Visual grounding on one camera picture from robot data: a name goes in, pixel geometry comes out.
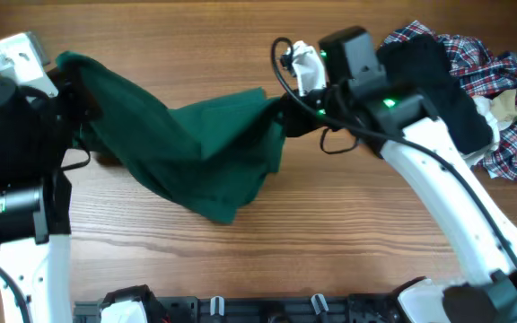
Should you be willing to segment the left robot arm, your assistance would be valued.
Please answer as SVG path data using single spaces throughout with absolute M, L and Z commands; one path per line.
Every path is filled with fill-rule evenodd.
M 76 76 L 46 73 L 58 92 L 0 76 L 0 295 L 7 322 L 70 322 L 72 185 L 66 151 L 96 107 Z

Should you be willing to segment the dark green skirt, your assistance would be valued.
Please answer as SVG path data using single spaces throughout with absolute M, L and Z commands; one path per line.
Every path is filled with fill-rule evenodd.
M 232 223 L 280 168 L 282 113 L 261 88 L 170 109 L 90 57 L 67 51 L 56 64 L 80 78 L 101 111 L 75 136 L 156 195 L 210 221 Z

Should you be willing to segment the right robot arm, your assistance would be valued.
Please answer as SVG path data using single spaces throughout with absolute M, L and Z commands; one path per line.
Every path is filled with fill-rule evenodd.
M 517 321 L 517 227 L 469 169 L 426 94 L 392 83 L 358 26 L 307 48 L 312 83 L 288 89 L 310 127 L 345 129 L 413 188 L 456 254 L 463 281 L 420 278 L 395 294 L 406 322 Z

